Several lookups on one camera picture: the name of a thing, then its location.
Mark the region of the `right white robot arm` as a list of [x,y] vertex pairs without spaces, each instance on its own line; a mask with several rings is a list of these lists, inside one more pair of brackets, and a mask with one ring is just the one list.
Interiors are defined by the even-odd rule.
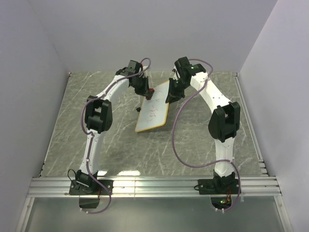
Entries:
[[232,102],[219,90],[203,64],[201,59],[197,59],[197,64],[191,64],[191,59],[187,57],[175,61],[166,103],[179,101],[185,97],[185,90],[193,87],[195,95],[200,95],[209,107],[211,118],[208,130],[216,148],[213,188],[218,193],[224,193],[237,173],[232,159],[234,140],[240,127],[240,104]]

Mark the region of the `red black whiteboard eraser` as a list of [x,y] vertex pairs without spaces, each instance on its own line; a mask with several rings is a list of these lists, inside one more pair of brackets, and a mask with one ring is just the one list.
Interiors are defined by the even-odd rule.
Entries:
[[154,94],[155,90],[153,88],[148,89],[148,91],[146,92],[146,100],[150,100]]

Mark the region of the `yellow framed whiteboard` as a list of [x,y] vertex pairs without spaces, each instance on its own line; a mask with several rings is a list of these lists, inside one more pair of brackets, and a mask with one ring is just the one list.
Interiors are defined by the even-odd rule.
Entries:
[[135,132],[143,132],[165,125],[169,110],[169,103],[166,103],[168,92],[169,81],[166,81],[154,87],[154,94],[150,100],[143,100]]

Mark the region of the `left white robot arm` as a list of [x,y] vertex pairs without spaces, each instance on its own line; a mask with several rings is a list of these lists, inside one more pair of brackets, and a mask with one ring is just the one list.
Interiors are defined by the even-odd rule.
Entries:
[[[148,60],[149,65],[142,63]],[[81,127],[86,134],[87,141],[84,157],[75,180],[86,194],[93,194],[98,188],[98,167],[96,159],[100,154],[102,141],[110,129],[113,116],[112,104],[129,87],[134,88],[139,96],[150,100],[154,90],[149,87],[148,77],[145,72],[150,68],[151,60],[144,58],[142,61],[130,60],[128,66],[119,69],[113,80],[99,94],[90,95],[82,109]]]

